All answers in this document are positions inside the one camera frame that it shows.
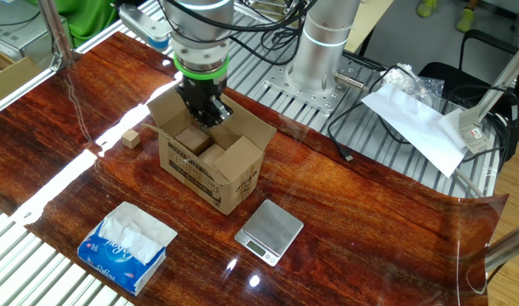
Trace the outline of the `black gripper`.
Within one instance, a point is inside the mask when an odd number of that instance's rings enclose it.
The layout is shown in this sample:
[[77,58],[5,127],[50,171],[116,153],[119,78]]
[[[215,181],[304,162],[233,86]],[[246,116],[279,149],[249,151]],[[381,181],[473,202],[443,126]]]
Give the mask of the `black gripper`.
[[226,80],[198,80],[185,77],[177,87],[177,92],[193,118],[203,127],[213,128],[220,125],[232,113],[231,107],[221,101],[221,93]]

